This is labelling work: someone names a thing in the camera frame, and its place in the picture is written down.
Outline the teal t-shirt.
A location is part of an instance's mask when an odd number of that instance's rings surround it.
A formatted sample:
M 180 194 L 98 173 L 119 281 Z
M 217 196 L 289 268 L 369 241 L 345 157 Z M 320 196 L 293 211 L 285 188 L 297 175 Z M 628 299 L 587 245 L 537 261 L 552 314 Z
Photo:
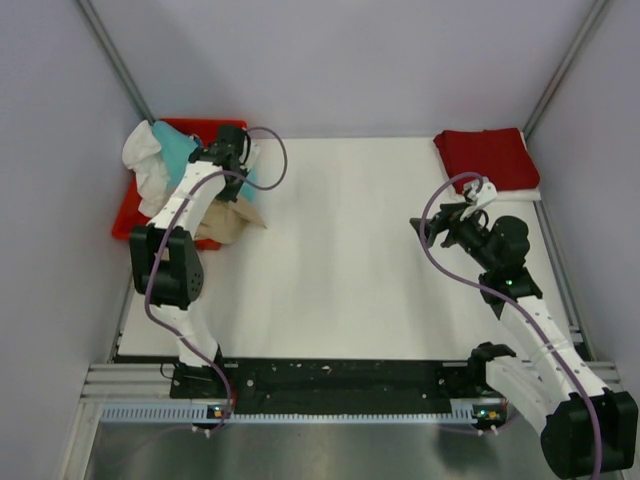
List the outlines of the teal t-shirt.
M 169 119 L 158 120 L 152 125 L 154 136 L 161 143 L 162 158 L 166 163 L 173 192 L 177 189 L 186 172 L 187 164 L 193 155 L 200 155 L 204 147 L 212 146 L 220 135 L 226 131 L 242 131 L 242 153 L 252 142 L 242 122 L 217 120 Z M 189 134 L 197 134 L 202 144 L 189 138 Z

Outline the beige t-shirt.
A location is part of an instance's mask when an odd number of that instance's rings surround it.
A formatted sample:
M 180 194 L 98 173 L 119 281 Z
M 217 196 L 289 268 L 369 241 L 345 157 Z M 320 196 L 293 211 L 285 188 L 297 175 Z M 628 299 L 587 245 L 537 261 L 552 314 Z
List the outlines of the beige t-shirt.
M 195 238 L 228 245 L 236 242 L 248 226 L 265 228 L 266 223 L 247 198 L 239 195 L 235 201 L 214 200 L 207 208 Z

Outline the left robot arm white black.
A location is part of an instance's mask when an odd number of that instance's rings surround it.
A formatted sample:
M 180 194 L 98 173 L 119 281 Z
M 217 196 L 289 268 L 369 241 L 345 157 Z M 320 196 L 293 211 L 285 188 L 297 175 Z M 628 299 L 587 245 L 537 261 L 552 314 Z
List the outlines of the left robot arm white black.
M 249 173 L 250 150 L 245 128 L 219 126 L 213 142 L 190 154 L 161 210 L 129 236 L 134 287 L 144 296 L 145 313 L 175 337 L 179 361 L 196 367 L 192 384 L 209 397 L 224 390 L 227 374 L 213 363 L 219 345 L 195 314 L 204 286 L 195 234 L 217 197 L 237 196 Z

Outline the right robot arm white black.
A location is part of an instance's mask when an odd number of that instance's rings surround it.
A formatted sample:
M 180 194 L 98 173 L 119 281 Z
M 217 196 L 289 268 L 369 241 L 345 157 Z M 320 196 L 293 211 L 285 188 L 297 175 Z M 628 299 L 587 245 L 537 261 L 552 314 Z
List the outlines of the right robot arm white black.
M 469 388 L 508 400 L 538 433 L 544 458 L 561 479 L 631 468 L 638 405 L 596 375 L 557 325 L 526 267 L 527 223 L 507 215 L 486 226 L 485 211 L 465 210 L 463 203 L 443 204 L 432 218 L 410 224 L 424 249 L 444 234 L 442 247 L 458 246 L 482 267 L 473 287 L 531 364 L 523 366 L 506 345 L 485 342 L 469 358 Z

